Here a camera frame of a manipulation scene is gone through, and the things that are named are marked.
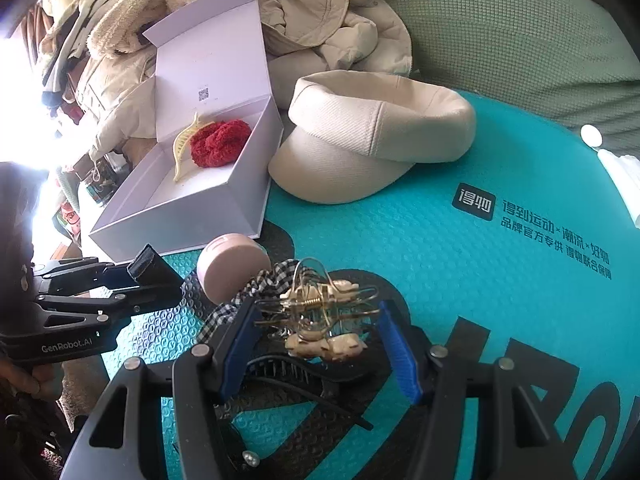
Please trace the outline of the left hand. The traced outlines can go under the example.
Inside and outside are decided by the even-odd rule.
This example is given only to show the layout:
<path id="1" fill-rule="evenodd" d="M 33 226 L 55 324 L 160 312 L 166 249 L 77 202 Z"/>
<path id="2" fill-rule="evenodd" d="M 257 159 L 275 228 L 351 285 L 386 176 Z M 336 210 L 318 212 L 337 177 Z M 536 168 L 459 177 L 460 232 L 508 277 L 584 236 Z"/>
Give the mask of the left hand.
<path id="1" fill-rule="evenodd" d="M 2 356 L 0 377 L 2 386 L 11 386 L 35 399 L 56 401 L 63 391 L 64 370 L 61 364 L 35 366 L 28 372 Z"/>

